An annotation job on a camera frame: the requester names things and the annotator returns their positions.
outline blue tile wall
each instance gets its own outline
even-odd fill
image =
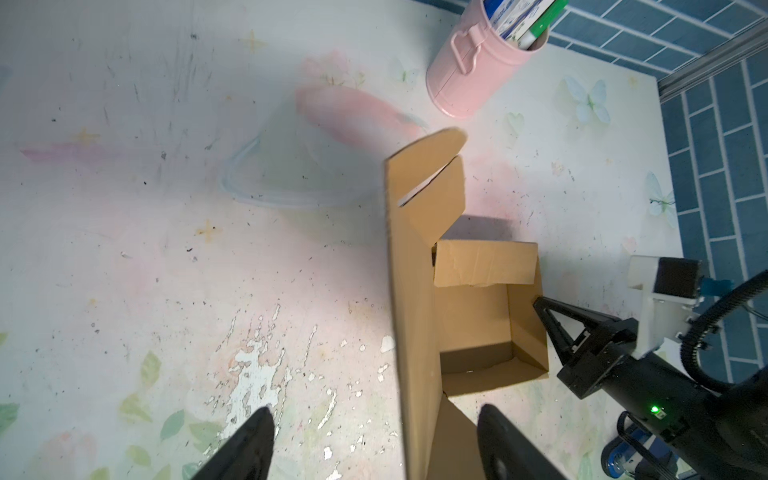
[[[730,167],[730,182],[735,198],[748,197],[763,192],[760,161],[752,128],[745,128],[726,135],[725,151]]]
[[[699,212],[682,214],[677,218],[680,224],[680,238],[683,241],[683,255],[696,260],[707,259],[707,245]]]
[[[763,145],[768,145],[768,83],[752,89],[757,110],[757,125]]]
[[[700,55],[707,53],[728,39],[728,37],[704,30],[680,18],[675,18],[659,30],[655,37],[685,47]]]
[[[692,210],[699,206],[696,199],[696,181],[694,168],[690,164],[690,150],[670,156],[672,186],[677,211]]]
[[[755,276],[768,268],[768,210],[764,198],[736,204],[741,226],[747,275]]]
[[[733,3],[709,20],[709,24],[733,34],[758,18],[760,16],[752,10]]]
[[[614,51],[620,55],[641,61],[658,53],[662,48],[658,43],[636,37],[625,31],[605,45],[605,49],[608,51]]]
[[[695,87],[689,88],[685,92],[685,98],[688,100],[688,112],[693,114],[701,110],[702,108],[712,105],[712,91],[710,89],[710,82],[698,84]]]
[[[727,0],[663,0],[663,3],[699,20],[708,19],[730,4]]]
[[[744,363],[735,360],[730,363],[730,369],[733,370],[733,377],[735,379],[748,379],[759,370],[755,363]]]
[[[704,218],[710,238],[733,235],[733,221],[728,203],[728,187],[725,173],[708,175],[699,179],[701,200],[704,202]]]
[[[717,105],[720,108],[720,123],[723,131],[733,130],[750,121],[750,109],[746,105],[744,76],[741,64],[736,64],[715,75]]]
[[[707,342],[710,348],[699,352],[701,368],[707,375],[721,382],[727,382],[728,375],[725,370],[725,355],[723,354],[723,344],[720,342],[720,336],[709,334],[704,337],[704,341]]]
[[[693,55],[688,55],[687,53],[664,47],[659,51],[659,53],[649,57],[646,62],[657,67],[667,68],[669,70],[677,70],[679,67],[693,58]]]
[[[624,0],[605,14],[605,18],[650,35],[670,21],[672,15],[638,0]]]
[[[579,41],[599,47],[616,35],[617,28],[603,25],[579,15],[566,15],[552,30],[560,35],[576,38]]]
[[[746,60],[746,69],[750,73],[750,82],[756,84],[768,78],[768,48],[759,51]]]
[[[589,47],[582,47],[581,45],[571,45],[571,50],[577,51],[579,53],[583,53],[584,55],[589,55],[590,57],[597,58],[598,60],[603,60],[607,62],[612,62],[613,60],[616,60],[616,57],[611,57],[610,55],[605,54],[599,50],[595,50]]]
[[[697,2],[663,3],[705,14]],[[661,105],[675,207],[685,212],[677,217],[683,254],[704,260],[714,278],[736,284],[768,269],[767,78],[765,50]],[[713,302],[707,298],[697,312]],[[752,307],[768,314],[768,293]],[[707,343],[711,349],[700,354],[705,371],[739,382],[768,363],[768,322],[736,310]]]
[[[717,124],[715,110],[710,108],[690,118],[690,132],[694,138],[696,165],[699,174],[706,174],[723,167],[723,157],[720,155],[720,141],[717,140]]]
[[[459,14],[468,3],[416,1]],[[664,78],[765,17],[768,0],[570,0],[549,43]]]
[[[664,118],[664,135],[667,137],[667,151],[672,154],[688,146],[688,132],[685,128],[683,100],[672,98],[661,105],[661,116]]]

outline container handle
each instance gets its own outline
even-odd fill
[[[458,49],[456,48],[456,37],[459,35],[462,37],[469,36],[469,41],[472,42],[473,49],[475,50],[475,53],[472,54],[472,68],[470,68],[468,71],[464,66],[462,56],[459,54]],[[483,31],[480,29],[480,25],[478,24],[474,24],[467,30],[457,31],[455,34],[451,35],[451,50],[453,50],[453,57],[456,59],[456,63],[458,63],[458,69],[462,71],[462,74],[469,75],[475,71],[475,67],[477,67],[478,62],[478,55],[480,55],[481,45],[486,38],[486,35],[483,35]]]

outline green marker cap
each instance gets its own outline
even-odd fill
[[[538,38],[539,35],[544,33],[544,30],[547,29],[547,27],[554,22],[554,20],[560,15],[560,12],[563,11],[563,8],[568,5],[568,0],[554,0],[554,3],[552,5],[549,5],[549,8],[541,14],[541,17],[536,20],[536,22],[531,25],[531,28],[529,31]]]

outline open cardboard box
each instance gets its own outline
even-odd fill
[[[485,478],[476,427],[449,400],[547,375],[536,243],[440,240],[464,212],[466,134],[386,162],[392,316],[410,480]]]

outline pink canister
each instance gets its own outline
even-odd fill
[[[529,50],[498,35],[482,0],[472,0],[427,70],[427,92],[443,113],[471,117],[549,38],[549,30]]]

